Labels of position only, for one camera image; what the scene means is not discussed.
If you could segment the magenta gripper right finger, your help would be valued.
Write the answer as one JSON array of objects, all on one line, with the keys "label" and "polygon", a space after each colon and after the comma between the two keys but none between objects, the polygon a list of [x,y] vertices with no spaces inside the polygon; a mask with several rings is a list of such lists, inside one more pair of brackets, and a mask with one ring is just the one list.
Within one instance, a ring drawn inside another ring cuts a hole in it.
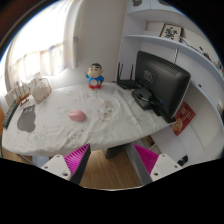
[{"label": "magenta gripper right finger", "polygon": [[135,143],[127,146],[126,153],[142,185],[147,185],[182,169],[168,155],[157,155]]}]

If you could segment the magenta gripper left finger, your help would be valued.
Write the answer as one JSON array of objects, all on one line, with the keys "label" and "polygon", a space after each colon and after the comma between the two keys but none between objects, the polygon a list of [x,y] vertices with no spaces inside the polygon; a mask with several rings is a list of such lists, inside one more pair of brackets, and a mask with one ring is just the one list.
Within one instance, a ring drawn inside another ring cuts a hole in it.
[{"label": "magenta gripper left finger", "polygon": [[42,169],[79,185],[90,154],[90,145],[86,144],[65,156],[55,155],[42,166]]}]

